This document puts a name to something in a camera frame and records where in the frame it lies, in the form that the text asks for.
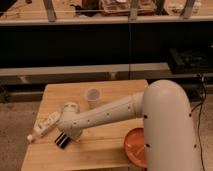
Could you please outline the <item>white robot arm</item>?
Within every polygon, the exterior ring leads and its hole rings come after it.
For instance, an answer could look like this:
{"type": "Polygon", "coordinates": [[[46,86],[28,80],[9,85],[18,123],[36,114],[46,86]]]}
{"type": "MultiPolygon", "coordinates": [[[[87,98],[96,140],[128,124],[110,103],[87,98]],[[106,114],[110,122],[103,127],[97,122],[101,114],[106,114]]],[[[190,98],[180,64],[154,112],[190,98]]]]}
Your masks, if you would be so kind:
{"type": "Polygon", "coordinates": [[[95,109],[62,113],[58,129],[73,137],[87,128],[141,118],[148,171],[201,171],[202,162],[184,89],[174,81],[158,80],[142,91],[95,109]]]}

